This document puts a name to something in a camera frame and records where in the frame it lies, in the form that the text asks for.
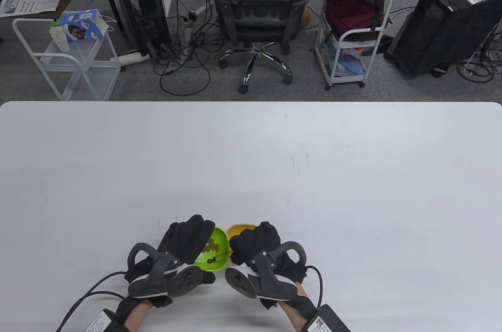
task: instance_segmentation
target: hand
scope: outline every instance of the hand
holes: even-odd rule
[[[169,252],[181,262],[193,264],[206,246],[214,229],[215,223],[213,221],[204,221],[202,216],[198,214],[192,216],[186,222],[174,222],[162,238],[157,251]],[[129,269],[124,278],[131,283],[136,278],[149,274],[153,265],[154,262],[152,258],[147,257],[136,263],[133,268]],[[203,271],[201,284],[212,284],[214,281],[215,275],[213,273]],[[165,307],[173,302],[172,298],[169,296],[154,297],[148,300],[157,308]],[[117,320],[124,323],[129,314],[142,301],[144,301],[144,299],[136,299],[128,296],[120,302],[116,312]]]
[[[238,236],[230,239],[230,248],[233,250],[231,261],[235,264],[246,263],[248,266],[251,260],[262,251],[273,251],[281,245],[281,237],[277,230],[269,222],[262,222],[254,230],[246,229]],[[284,276],[293,282],[302,283],[307,275],[307,269],[291,260],[289,255],[284,254],[278,257],[274,273]],[[266,308],[272,307],[276,302],[260,299]]]
[[[190,217],[186,222],[174,222],[164,234],[157,251],[169,252],[181,262],[193,264],[208,243],[214,230],[215,223],[209,220],[204,221],[199,214]],[[153,264],[152,258],[147,257],[129,269],[124,278],[130,283],[136,278],[150,273]],[[215,275],[213,273],[203,271],[201,284],[212,284],[214,281]]]

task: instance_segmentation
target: chair base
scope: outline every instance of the chair base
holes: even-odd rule
[[[265,49],[268,49],[269,47],[277,44],[277,42],[272,42],[267,45],[264,45],[261,42],[255,42],[253,43],[253,47],[249,49],[230,49],[226,51],[222,56],[220,56],[218,60],[219,67],[221,69],[225,69],[228,66],[227,61],[225,58],[230,55],[235,55],[235,54],[253,54],[253,57],[249,61],[249,64],[247,65],[246,73],[244,74],[244,78],[242,80],[241,85],[238,88],[238,92],[240,94],[246,94],[247,89],[249,88],[249,79],[251,78],[251,73],[253,72],[253,68],[255,67],[255,63],[257,58],[264,57],[268,60],[273,61],[275,64],[277,64],[279,67],[281,67],[285,73],[286,76],[284,77],[283,82],[286,85],[290,85],[290,83],[293,81],[293,72],[291,71],[291,68],[284,63],[281,59],[279,59],[277,56],[265,51]]]

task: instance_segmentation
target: newspaper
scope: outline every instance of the newspaper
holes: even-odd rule
[[[0,17],[32,15],[33,13],[55,12],[59,0],[2,0]]]

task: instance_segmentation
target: white bottle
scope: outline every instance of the white bottle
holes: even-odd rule
[[[56,45],[64,53],[70,50],[70,45],[68,45],[68,37],[61,26],[54,26],[49,29],[52,40],[56,42]]]

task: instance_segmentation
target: black pc case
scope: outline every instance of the black pc case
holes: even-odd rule
[[[119,0],[125,23],[133,35],[138,50],[144,56],[161,44],[172,47],[162,0]]]
[[[502,0],[420,0],[389,47],[407,74],[425,74],[468,59],[502,18]]]

